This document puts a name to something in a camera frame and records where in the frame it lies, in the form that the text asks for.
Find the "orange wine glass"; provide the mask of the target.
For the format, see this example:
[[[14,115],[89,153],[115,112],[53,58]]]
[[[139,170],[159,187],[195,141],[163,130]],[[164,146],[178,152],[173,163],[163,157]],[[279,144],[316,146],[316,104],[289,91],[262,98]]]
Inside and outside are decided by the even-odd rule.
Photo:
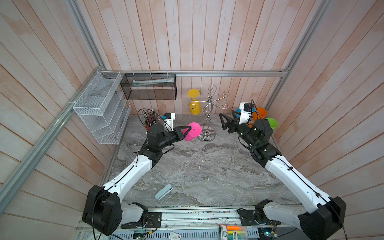
[[[251,127],[255,120],[264,119],[267,116],[267,113],[268,112],[263,108],[252,109],[252,118],[249,122],[249,126]]]

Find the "pink wine glass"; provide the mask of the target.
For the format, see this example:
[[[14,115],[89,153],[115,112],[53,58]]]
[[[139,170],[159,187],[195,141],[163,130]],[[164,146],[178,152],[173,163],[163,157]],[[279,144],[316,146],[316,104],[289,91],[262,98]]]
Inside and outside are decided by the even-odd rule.
[[[188,132],[187,136],[184,138],[185,141],[189,142],[194,138],[198,137],[202,133],[202,127],[199,123],[192,122],[189,124],[191,130]]]

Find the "blue wine glass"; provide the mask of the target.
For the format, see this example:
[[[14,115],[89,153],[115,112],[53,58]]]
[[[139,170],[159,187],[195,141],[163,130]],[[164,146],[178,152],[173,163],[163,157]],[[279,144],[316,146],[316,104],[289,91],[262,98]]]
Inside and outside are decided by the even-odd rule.
[[[236,110],[236,118],[239,118],[241,116],[241,109]]]

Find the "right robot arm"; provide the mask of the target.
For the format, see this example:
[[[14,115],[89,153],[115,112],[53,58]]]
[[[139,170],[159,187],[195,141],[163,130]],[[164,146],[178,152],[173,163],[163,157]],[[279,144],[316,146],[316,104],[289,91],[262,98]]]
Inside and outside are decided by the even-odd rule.
[[[233,111],[229,117],[219,114],[223,130],[237,133],[240,143],[252,158],[277,177],[300,201],[288,206],[263,200],[255,205],[254,219],[259,225],[281,222],[299,230],[311,240],[327,240],[338,230],[345,229],[346,203],[320,190],[295,169],[282,153],[270,144],[273,133],[269,121],[258,119],[252,126]]]

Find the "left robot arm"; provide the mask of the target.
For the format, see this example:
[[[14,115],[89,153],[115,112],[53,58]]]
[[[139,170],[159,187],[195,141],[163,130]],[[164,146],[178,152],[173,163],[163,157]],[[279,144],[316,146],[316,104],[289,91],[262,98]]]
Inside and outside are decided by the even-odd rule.
[[[87,195],[82,216],[83,222],[93,231],[110,236],[124,224],[145,227],[148,221],[147,207],[133,202],[122,207],[122,201],[128,191],[164,155],[163,149],[184,140],[192,130],[191,126],[177,126],[167,132],[161,124],[151,126],[147,138],[134,160],[115,178],[103,186],[93,186]]]

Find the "green wine glass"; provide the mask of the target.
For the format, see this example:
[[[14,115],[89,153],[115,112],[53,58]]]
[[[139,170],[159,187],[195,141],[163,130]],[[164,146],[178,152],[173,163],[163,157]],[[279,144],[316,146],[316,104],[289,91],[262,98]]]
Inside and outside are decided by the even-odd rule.
[[[273,118],[266,118],[270,124],[270,127],[272,128],[272,130],[274,130],[277,126],[278,126],[278,122],[277,120],[273,119]]]

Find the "yellow wine glass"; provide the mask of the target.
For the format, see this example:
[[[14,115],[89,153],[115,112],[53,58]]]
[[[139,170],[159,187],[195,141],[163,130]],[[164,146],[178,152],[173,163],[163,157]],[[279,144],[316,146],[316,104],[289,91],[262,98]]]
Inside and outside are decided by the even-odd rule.
[[[188,91],[188,97],[192,100],[189,104],[190,112],[192,115],[199,115],[201,113],[201,103],[197,100],[197,97],[200,95],[198,89],[191,89]]]

